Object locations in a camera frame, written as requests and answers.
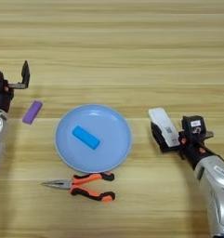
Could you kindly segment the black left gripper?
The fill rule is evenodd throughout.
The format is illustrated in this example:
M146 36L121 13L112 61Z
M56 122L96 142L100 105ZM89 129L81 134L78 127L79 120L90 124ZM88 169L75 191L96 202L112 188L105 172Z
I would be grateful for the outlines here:
M14 97L13 89L26 89L29 86L30 68L27 60L23 63L21 77L22 81L16 84L8 84L7 80L0 80L0 110L9 111L10 102Z

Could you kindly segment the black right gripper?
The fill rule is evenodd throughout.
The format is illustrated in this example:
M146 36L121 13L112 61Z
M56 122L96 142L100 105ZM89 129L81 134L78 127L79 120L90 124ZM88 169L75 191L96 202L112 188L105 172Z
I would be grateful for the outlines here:
M213 132L189 137L184 131L178 133L173 124L158 126L154 122L151 122L151 130L161 152L176 152L179 149L181 158L186 159L192 169L205 157L215 155L204 145L206 139L214 137Z

